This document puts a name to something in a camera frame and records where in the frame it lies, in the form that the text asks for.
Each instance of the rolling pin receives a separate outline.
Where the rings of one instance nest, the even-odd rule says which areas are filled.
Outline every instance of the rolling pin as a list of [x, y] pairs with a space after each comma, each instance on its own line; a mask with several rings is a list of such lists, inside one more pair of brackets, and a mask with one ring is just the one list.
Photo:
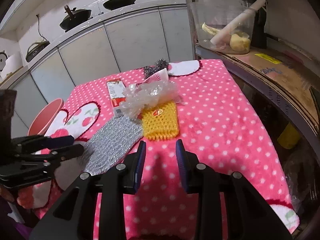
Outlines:
[[248, 9], [244, 10], [231, 22], [229, 22], [221, 31], [219, 31], [210, 42], [213, 45], [217, 45], [220, 41], [229, 33], [231, 33], [235, 28], [237, 28], [242, 22], [247, 20], [249, 17], [254, 15], [262, 6], [264, 6], [266, 0], [256, 0]]

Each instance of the plastic bag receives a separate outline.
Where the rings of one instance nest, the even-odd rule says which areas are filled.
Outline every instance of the plastic bag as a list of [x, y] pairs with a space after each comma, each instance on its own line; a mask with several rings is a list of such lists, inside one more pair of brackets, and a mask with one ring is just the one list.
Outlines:
[[309, 148], [303, 142], [297, 145], [284, 164], [284, 174], [295, 212], [302, 207], [302, 201], [307, 197], [314, 181], [314, 158]]
[[131, 84], [124, 90], [123, 95], [126, 100], [120, 103], [120, 108], [124, 115], [130, 118], [137, 117], [145, 107], [155, 107], [170, 100], [181, 102], [177, 85], [169, 81], [143, 83], [139, 86]]

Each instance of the yellow crocheted dish cloth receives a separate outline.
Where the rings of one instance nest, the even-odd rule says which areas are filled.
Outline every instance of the yellow crocheted dish cloth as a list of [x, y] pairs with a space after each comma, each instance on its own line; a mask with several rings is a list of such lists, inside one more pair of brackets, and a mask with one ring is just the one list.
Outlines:
[[149, 140], [170, 139], [179, 133], [177, 107], [173, 101], [143, 109], [143, 135]]

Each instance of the yellow sticker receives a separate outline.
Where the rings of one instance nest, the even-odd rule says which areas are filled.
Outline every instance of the yellow sticker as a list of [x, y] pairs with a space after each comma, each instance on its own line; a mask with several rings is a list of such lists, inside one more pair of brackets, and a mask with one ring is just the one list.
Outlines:
[[258, 54], [255, 54], [255, 55], [258, 56], [258, 57], [262, 57], [262, 58], [266, 59], [267, 61], [270, 61], [270, 62], [273, 63], [273, 64], [282, 63], [280, 60], [277, 60], [277, 59], [275, 59], [275, 58], [273, 58], [273, 57], [270, 57], [270, 56], [268, 56], [267, 54], [258, 53]]

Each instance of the screw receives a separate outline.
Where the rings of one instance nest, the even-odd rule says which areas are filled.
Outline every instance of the screw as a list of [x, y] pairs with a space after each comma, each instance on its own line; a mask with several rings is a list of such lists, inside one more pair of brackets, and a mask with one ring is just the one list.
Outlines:
[[90, 176], [89, 173], [84, 172], [84, 173], [81, 173], [81, 174], [80, 174], [80, 179], [87, 179], [87, 178], [89, 178], [89, 176]]
[[241, 174], [239, 171], [236, 171], [236, 172], [232, 173], [232, 176], [233, 176], [235, 179], [240, 179], [240, 178], [242, 178], [242, 174]]
[[125, 169], [125, 164], [119, 163], [119, 164], [116, 166], [116, 169], [117, 169], [118, 171], [124, 170], [124, 169]]
[[198, 163], [196, 167], [198, 170], [204, 170], [206, 168], [205, 164], [203, 163]]

